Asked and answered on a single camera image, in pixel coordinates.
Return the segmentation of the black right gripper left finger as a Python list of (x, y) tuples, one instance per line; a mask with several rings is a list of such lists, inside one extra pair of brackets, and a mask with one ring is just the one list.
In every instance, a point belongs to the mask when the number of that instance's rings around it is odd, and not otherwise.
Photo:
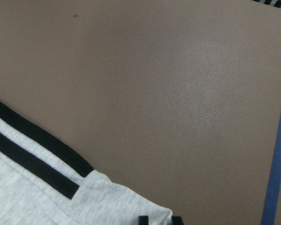
[(149, 225), (149, 216), (138, 216), (138, 225)]

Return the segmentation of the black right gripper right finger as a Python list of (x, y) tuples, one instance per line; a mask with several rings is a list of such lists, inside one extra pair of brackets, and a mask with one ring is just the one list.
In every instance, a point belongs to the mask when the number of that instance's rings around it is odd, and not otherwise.
[(171, 225), (183, 225), (182, 217), (172, 216), (171, 217)]

